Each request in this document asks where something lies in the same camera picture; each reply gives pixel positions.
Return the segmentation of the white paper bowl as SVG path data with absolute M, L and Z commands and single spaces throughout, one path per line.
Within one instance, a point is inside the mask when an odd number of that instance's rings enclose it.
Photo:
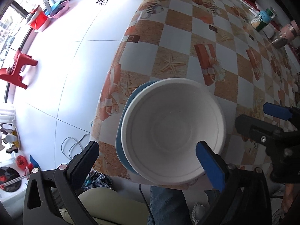
M 121 144 L 131 167 L 161 185 L 204 173 L 196 145 L 219 153 L 226 137 L 222 109 L 208 88 L 185 78 L 156 81 L 134 95 L 121 122 Z

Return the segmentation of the beige cushion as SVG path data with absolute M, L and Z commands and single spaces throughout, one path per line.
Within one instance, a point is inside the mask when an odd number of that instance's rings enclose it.
M 149 218 L 146 204 L 128 199 L 112 189 L 92 188 L 78 198 L 97 224 L 147 224 Z

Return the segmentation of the steel cup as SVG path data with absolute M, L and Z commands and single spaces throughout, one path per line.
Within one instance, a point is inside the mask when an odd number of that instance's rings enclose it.
M 285 38 L 281 34 L 274 34 L 271 37 L 271 43 L 274 46 L 274 48 L 280 49 L 288 43 L 288 40 L 287 40 L 287 38 Z

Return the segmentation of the blue jeans leg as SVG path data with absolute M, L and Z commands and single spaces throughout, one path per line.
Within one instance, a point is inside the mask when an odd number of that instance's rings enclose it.
M 150 187 L 150 211 L 147 224 L 193 224 L 181 190 Z

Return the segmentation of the pink cup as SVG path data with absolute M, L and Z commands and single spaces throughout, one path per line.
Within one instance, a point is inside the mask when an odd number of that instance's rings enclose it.
M 280 29 L 280 34 L 287 41 L 292 41 L 299 36 L 299 27 L 295 20 L 289 22 L 287 25 Z

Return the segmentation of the red plastic stool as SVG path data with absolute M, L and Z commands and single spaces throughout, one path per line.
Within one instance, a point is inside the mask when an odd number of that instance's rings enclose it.
M 1 68 L 0 79 L 23 89 L 27 89 L 27 85 L 22 83 L 22 76 L 20 76 L 21 69 L 23 66 L 29 65 L 35 67 L 37 64 L 37 60 L 34 60 L 32 56 L 22 53 L 19 48 L 15 53 L 13 66 L 10 68 Z

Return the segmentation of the red bucket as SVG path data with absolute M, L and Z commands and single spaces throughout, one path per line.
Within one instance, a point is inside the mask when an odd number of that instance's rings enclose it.
M 26 24 L 37 31 L 47 21 L 47 19 L 48 16 L 45 14 L 40 5 L 37 5 L 28 13 L 26 17 Z

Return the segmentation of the pink basin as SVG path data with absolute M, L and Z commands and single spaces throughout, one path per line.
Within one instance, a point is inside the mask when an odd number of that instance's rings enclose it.
M 61 2 L 50 14 L 49 18 L 58 19 L 62 17 L 69 9 L 69 1 Z

